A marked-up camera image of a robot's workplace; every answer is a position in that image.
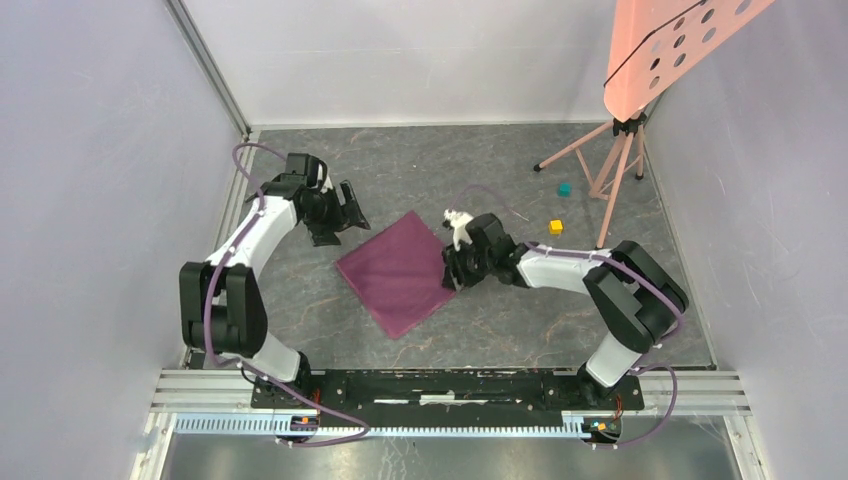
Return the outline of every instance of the white wall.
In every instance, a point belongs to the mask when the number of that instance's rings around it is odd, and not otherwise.
[[[160,1],[0,7],[0,477],[126,478],[237,141]]]
[[[649,154],[778,479],[844,478],[848,2],[782,0],[683,77]]]
[[[185,0],[254,125],[606,120],[613,0]]]

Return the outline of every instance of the small block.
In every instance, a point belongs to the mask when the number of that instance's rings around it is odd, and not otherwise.
[[[548,223],[548,231],[551,232],[551,235],[559,235],[563,230],[565,230],[565,227],[562,224],[562,220],[551,220]]]

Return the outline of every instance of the floor mat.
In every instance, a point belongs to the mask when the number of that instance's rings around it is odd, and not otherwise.
[[[390,338],[398,338],[453,298],[442,287],[442,242],[409,212],[336,262]]]

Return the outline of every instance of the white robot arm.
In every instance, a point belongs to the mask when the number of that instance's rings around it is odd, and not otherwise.
[[[587,399],[608,395],[642,355],[674,327],[676,319],[675,312],[645,288],[631,293],[625,284],[633,279],[603,258],[624,264],[646,279],[680,312],[689,304],[683,290],[635,242],[562,256],[543,245],[516,244],[491,213],[471,220],[468,217],[464,212],[445,211],[444,225],[454,229],[455,240],[460,239],[460,248],[452,243],[442,250],[445,287],[471,287],[491,274],[507,285],[558,288],[589,295],[595,301],[609,333],[578,370],[578,376],[585,379],[583,393]]]
[[[339,245],[336,236],[350,227],[370,229],[362,215],[353,188],[347,181],[339,187],[344,203],[330,181],[327,165],[308,154],[292,153],[286,170],[262,185],[261,201],[253,199],[250,212],[224,246],[205,262],[188,262],[180,270],[180,310],[183,341],[204,348],[203,305],[213,270],[224,253],[230,257],[215,287],[215,296],[226,292],[226,305],[212,307],[212,343],[223,356],[249,358],[251,364],[283,382],[292,382],[308,371],[299,352],[268,333],[268,318],[256,279],[271,253],[298,223],[303,222],[315,246]],[[243,234],[254,214],[259,220],[247,231],[238,248],[230,245]]]

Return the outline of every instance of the music stand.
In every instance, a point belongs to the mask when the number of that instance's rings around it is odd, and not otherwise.
[[[624,172],[636,166],[636,178],[644,176],[645,106],[772,3],[774,0],[618,0],[604,83],[604,105],[613,120],[533,167],[540,172],[575,152],[589,181],[589,196],[607,201],[596,248],[604,245]],[[610,129],[616,141],[593,178],[580,147]],[[634,139],[638,153],[628,165]],[[616,162],[615,177],[610,181]]]

